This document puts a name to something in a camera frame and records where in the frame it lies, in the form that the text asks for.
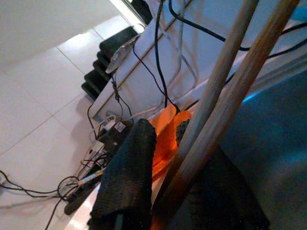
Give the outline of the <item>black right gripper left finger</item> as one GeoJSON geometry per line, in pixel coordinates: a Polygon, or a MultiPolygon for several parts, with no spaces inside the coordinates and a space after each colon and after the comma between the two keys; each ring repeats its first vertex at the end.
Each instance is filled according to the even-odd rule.
{"type": "Polygon", "coordinates": [[[148,230],[155,128],[136,122],[107,166],[87,222],[91,230],[148,230]]]}

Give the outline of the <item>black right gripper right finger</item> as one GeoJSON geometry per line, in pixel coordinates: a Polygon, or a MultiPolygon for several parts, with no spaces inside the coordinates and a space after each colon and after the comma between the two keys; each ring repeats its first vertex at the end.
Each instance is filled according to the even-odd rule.
{"type": "Polygon", "coordinates": [[[215,148],[169,230],[268,230],[270,221],[240,170],[215,148]]]}

